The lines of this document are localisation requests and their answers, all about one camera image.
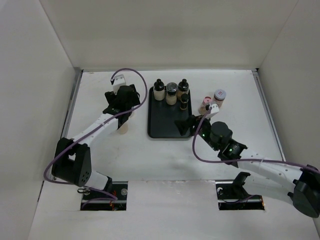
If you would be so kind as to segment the grey grinder cap salt jar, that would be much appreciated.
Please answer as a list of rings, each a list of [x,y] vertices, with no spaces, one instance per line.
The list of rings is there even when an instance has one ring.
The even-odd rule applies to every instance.
[[[178,85],[174,82],[170,82],[166,85],[166,103],[173,106],[177,102],[177,90]]]

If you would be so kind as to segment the black cap white powder bottle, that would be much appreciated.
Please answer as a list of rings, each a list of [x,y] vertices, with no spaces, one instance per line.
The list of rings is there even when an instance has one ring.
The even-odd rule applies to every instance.
[[[156,101],[162,101],[165,98],[165,84],[160,78],[153,84],[153,95]]]

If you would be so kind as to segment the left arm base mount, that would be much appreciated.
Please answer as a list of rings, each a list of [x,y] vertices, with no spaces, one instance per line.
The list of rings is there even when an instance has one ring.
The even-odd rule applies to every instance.
[[[81,187],[77,190],[81,194],[81,211],[126,211],[128,197],[128,182],[115,181],[110,191],[93,190],[89,187]]]

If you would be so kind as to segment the small black cap spice jar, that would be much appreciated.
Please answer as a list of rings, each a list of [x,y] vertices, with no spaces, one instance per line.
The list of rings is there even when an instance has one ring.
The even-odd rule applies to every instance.
[[[188,102],[189,102],[189,95],[187,93],[183,93],[180,97],[180,109],[182,111],[187,109]]]

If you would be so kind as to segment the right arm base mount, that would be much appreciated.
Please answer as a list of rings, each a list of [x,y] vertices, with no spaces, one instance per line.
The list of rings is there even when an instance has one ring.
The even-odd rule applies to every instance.
[[[250,195],[244,189],[245,180],[250,175],[248,172],[240,172],[233,180],[215,182],[220,211],[265,210],[262,196]]]

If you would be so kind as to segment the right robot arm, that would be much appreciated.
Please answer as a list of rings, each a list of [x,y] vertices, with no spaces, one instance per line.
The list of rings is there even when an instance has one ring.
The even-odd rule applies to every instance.
[[[238,198],[261,195],[292,205],[300,213],[320,216],[320,171],[312,165],[271,160],[252,152],[233,139],[226,123],[211,123],[203,115],[191,115],[174,122],[179,133],[201,137],[214,151],[219,163],[241,169],[232,182],[232,192]]]

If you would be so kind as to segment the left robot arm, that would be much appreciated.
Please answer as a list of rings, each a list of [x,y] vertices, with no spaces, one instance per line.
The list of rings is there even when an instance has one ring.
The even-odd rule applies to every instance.
[[[108,107],[87,129],[73,138],[61,138],[56,146],[51,174],[68,184],[95,189],[100,199],[112,195],[112,179],[92,168],[91,147],[100,137],[115,132],[141,104],[135,85],[122,85],[116,93],[105,93]]]

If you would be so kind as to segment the black cap brown spice bottle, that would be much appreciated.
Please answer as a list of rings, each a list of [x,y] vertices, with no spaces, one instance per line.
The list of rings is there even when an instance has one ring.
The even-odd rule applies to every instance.
[[[180,101],[183,94],[189,93],[189,83],[184,78],[178,83],[176,97]]]

